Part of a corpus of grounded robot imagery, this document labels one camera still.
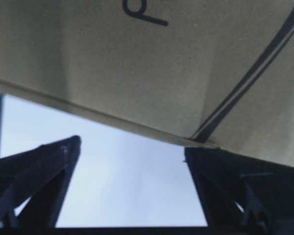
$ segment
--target beige fabric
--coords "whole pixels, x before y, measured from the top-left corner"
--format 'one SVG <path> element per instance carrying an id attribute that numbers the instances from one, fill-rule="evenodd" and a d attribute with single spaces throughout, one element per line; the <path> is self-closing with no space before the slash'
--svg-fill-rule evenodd
<path id="1" fill-rule="evenodd" d="M 138 0 L 129 0 L 135 8 Z M 0 92 L 158 140 L 192 137 L 268 46 L 294 0 L 0 1 Z M 294 165 L 294 36 L 208 142 Z"/>

